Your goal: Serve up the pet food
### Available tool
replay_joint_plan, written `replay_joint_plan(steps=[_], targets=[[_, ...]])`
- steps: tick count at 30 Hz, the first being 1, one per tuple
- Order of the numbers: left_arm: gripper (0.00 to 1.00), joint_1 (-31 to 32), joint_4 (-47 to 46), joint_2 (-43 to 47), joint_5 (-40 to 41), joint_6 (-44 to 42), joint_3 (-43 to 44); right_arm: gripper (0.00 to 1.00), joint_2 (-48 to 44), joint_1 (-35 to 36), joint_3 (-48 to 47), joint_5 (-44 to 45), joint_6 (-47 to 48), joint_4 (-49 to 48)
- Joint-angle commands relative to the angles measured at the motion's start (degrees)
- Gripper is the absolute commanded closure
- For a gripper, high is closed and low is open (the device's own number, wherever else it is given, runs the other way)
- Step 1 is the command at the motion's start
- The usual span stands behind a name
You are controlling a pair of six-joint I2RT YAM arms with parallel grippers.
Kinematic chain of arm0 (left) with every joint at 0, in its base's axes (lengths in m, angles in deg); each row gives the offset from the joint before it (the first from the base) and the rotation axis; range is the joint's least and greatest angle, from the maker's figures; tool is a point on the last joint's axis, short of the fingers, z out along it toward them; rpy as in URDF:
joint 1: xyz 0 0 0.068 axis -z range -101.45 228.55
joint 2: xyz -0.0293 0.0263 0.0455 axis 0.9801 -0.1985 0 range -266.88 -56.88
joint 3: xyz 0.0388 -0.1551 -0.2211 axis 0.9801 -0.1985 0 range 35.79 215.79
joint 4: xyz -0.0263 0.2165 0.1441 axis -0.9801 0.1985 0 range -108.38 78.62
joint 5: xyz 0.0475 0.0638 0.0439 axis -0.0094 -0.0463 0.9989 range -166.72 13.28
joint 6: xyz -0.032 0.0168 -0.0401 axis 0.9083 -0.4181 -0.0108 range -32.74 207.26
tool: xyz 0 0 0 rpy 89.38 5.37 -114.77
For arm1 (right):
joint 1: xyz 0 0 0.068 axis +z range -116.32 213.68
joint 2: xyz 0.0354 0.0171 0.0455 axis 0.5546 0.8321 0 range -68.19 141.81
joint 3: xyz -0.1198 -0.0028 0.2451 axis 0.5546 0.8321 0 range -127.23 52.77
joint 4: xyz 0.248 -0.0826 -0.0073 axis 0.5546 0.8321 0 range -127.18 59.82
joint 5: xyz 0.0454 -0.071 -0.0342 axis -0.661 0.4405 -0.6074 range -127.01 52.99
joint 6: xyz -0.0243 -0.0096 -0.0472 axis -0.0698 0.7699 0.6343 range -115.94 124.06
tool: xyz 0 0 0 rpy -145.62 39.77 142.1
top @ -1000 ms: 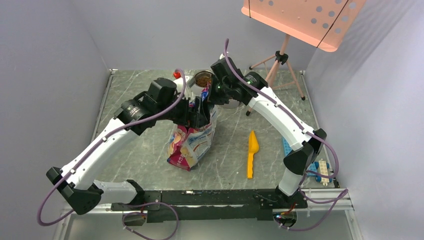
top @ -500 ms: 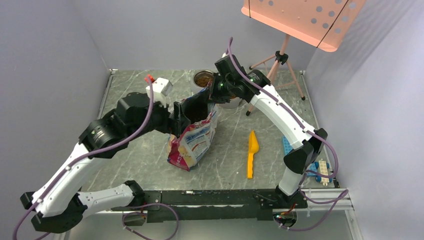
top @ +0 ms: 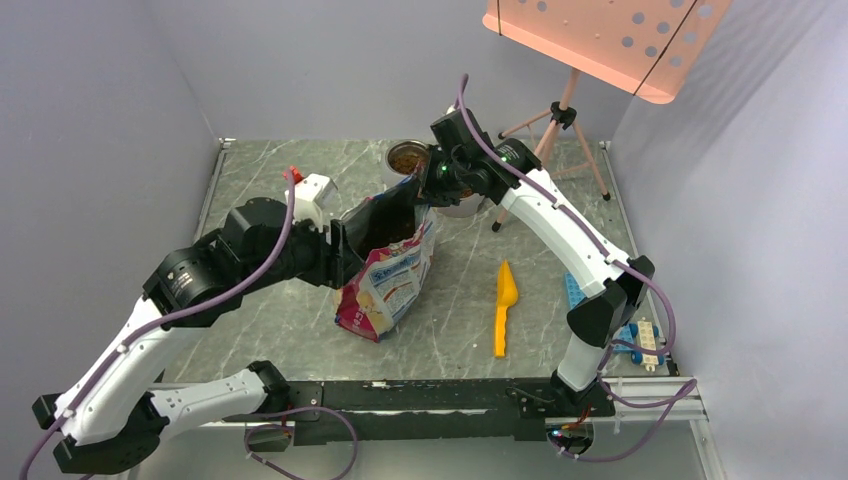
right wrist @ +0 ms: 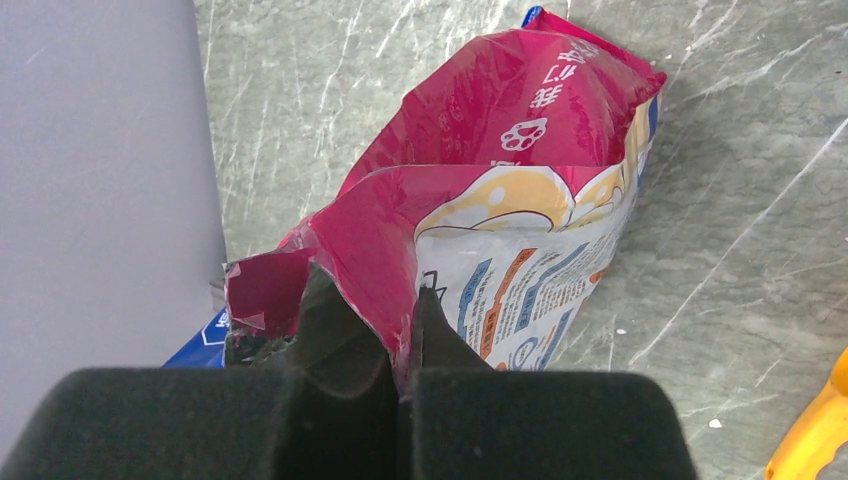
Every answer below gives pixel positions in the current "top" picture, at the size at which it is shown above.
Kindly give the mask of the colourful pet food bag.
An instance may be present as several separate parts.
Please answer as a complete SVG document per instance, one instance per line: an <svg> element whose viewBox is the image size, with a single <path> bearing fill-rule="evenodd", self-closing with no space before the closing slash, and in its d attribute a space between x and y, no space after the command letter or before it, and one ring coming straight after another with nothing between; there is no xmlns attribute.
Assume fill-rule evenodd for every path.
<svg viewBox="0 0 848 480"><path fill-rule="evenodd" d="M336 290L335 324L378 342L419 297L433 263L437 216L408 177L341 217L353 273Z"/></svg>

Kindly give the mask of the yellow plastic scoop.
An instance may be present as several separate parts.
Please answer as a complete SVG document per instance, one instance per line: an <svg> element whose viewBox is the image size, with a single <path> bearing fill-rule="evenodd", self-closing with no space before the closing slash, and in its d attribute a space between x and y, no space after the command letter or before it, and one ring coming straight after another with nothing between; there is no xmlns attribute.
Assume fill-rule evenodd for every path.
<svg viewBox="0 0 848 480"><path fill-rule="evenodd" d="M506 356L506 332L508 311L519 298L518 288L507 260L499 268L494 317L493 354L495 358Z"/></svg>

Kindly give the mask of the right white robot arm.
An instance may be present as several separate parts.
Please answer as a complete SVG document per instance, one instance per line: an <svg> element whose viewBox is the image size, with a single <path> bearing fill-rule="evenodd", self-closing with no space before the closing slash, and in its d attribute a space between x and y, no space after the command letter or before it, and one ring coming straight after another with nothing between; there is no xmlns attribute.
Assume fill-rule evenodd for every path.
<svg viewBox="0 0 848 480"><path fill-rule="evenodd" d="M589 389L617 330L645 298L653 263L629 257L592 227L522 141L492 144L469 110L453 110L430 129L436 144L421 175L423 199L450 206L471 190L491 200L529 227L584 293L585 300L567 315L570 336L551 390L560 413L578 414L590 402Z"/></svg>

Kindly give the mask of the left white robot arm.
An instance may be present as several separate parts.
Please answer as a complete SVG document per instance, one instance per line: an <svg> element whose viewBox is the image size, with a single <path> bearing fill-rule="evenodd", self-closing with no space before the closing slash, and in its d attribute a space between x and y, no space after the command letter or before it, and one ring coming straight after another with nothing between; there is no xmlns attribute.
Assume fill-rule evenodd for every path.
<svg viewBox="0 0 848 480"><path fill-rule="evenodd" d="M154 386L184 347L239 309L246 295L290 279L327 287L343 283L342 229L325 215L335 183L295 169L284 177L284 201L252 199L233 209L222 228L168 254L86 374L66 392L34 402L40 427L60 435L53 456L61 472L118 474L201 425L286 414L291 386L267 360L207 383Z"/></svg>

